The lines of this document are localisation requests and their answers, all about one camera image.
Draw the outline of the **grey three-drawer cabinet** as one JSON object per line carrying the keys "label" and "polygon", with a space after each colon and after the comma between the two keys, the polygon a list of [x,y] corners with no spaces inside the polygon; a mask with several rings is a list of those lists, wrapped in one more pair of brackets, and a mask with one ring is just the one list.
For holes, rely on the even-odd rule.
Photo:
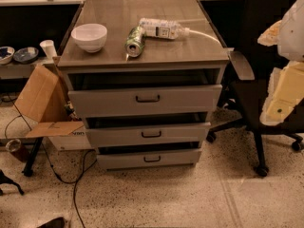
{"label": "grey three-drawer cabinet", "polygon": [[[148,38],[142,54],[127,56],[127,35],[142,18],[180,22],[188,36],[175,40]],[[58,68],[69,91],[150,87],[220,85],[229,62],[198,0],[91,0],[85,2],[78,24],[98,23],[108,30],[104,48],[87,53],[68,41]],[[210,123],[211,113],[190,112],[82,118],[90,129],[146,125]],[[200,142],[92,147],[98,155],[200,149]]]}

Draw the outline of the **grey top drawer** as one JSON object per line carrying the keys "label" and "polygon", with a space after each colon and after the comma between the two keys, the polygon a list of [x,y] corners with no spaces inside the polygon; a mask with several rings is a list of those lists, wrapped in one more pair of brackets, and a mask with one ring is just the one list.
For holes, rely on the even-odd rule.
{"label": "grey top drawer", "polygon": [[69,91],[79,117],[114,117],[213,111],[220,85]]}

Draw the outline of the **grey middle drawer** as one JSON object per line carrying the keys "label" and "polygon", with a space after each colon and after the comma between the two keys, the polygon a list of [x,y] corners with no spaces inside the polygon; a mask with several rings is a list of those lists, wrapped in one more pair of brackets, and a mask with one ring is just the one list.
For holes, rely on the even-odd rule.
{"label": "grey middle drawer", "polygon": [[90,129],[87,138],[93,147],[186,143],[202,141],[210,123],[184,123]]}

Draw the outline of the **open cardboard box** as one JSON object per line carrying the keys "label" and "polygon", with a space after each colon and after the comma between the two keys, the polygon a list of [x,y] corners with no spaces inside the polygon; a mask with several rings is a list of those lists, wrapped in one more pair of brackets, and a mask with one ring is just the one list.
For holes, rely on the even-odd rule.
{"label": "open cardboard box", "polygon": [[58,75],[38,65],[15,102],[35,122],[28,138],[47,137],[58,151],[91,149],[81,120],[67,112],[67,91]]}

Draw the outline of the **green soda can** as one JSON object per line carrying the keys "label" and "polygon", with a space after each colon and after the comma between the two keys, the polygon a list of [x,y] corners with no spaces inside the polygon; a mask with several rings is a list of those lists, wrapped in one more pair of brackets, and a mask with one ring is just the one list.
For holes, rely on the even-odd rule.
{"label": "green soda can", "polygon": [[146,33],[144,28],[134,27],[128,34],[124,48],[126,54],[130,57],[136,58],[143,53],[145,46]]}

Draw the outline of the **clear plastic water bottle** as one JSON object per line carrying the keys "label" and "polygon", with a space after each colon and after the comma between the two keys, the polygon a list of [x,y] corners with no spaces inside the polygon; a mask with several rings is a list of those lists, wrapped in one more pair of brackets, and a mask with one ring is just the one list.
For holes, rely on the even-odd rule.
{"label": "clear plastic water bottle", "polygon": [[175,40],[188,36],[190,28],[183,27],[177,21],[142,18],[139,25],[148,37]]}

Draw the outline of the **white ceramic bowl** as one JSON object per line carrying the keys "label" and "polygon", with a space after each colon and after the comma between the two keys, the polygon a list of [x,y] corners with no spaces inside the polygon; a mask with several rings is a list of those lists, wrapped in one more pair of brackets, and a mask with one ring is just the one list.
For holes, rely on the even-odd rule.
{"label": "white ceramic bowl", "polygon": [[101,24],[83,24],[72,30],[71,37],[79,48],[94,53],[104,47],[107,28]]}

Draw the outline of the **black office chair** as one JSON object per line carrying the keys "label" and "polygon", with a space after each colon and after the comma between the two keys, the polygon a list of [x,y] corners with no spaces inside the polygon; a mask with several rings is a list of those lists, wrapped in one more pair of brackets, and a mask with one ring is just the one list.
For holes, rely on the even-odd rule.
{"label": "black office chair", "polygon": [[237,43],[230,53],[230,64],[224,72],[223,90],[218,101],[219,105],[237,110],[241,117],[212,127],[207,135],[207,141],[211,143],[221,130],[244,126],[252,132],[259,161],[256,173],[261,177],[268,174],[262,144],[264,135],[286,135],[294,139],[292,148],[295,151],[303,148],[300,134],[304,132],[304,104],[297,105],[285,122],[276,126],[265,125],[259,119],[270,75],[273,70],[285,67],[288,60],[278,54],[276,46],[262,46],[257,38],[271,24],[282,19],[295,1],[245,0]]}

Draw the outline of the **white paper cup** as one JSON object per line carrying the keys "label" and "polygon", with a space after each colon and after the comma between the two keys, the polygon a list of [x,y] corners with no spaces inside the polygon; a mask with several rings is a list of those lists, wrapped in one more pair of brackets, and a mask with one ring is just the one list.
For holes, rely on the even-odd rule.
{"label": "white paper cup", "polygon": [[46,54],[49,60],[52,60],[57,56],[57,52],[54,46],[54,42],[52,40],[44,40],[40,43],[40,47],[43,52]]}

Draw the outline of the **blue patterned bowl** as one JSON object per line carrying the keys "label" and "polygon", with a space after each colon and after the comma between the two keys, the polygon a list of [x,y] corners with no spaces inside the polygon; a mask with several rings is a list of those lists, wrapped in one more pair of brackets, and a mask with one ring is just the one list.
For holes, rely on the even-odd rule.
{"label": "blue patterned bowl", "polygon": [[13,59],[21,64],[29,64],[34,62],[38,55],[39,50],[36,47],[24,47],[14,53]]}

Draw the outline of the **black stand leg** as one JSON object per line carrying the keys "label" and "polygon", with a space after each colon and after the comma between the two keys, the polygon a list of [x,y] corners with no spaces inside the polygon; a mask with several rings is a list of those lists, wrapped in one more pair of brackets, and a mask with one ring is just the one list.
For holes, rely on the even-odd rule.
{"label": "black stand leg", "polygon": [[26,165],[24,167],[24,170],[23,170],[23,174],[26,176],[26,177],[31,177],[32,174],[33,174],[33,170],[32,170],[32,166],[35,162],[35,159],[36,159],[36,156],[37,156],[37,153],[40,149],[40,146],[42,144],[42,140],[43,138],[40,137],[40,138],[37,138],[29,152],[29,158],[26,162]]}

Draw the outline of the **brown cup on floor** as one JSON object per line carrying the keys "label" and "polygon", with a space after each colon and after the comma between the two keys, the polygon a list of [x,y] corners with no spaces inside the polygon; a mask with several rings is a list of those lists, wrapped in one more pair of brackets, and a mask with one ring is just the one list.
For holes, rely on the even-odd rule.
{"label": "brown cup on floor", "polygon": [[26,162],[29,159],[29,152],[19,139],[10,140],[6,144],[6,149],[20,162]]}

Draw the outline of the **black shoe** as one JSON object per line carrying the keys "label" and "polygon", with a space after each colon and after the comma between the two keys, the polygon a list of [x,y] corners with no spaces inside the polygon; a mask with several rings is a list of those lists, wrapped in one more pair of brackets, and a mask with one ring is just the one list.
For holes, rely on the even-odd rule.
{"label": "black shoe", "polygon": [[54,218],[37,228],[65,228],[66,226],[66,220],[63,217]]}

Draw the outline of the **white blue bowl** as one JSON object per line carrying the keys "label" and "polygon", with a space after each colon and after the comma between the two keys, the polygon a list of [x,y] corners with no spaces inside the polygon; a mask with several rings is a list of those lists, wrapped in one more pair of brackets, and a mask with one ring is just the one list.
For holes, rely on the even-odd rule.
{"label": "white blue bowl", "polygon": [[12,60],[14,52],[13,47],[0,47],[0,65],[8,64]]}

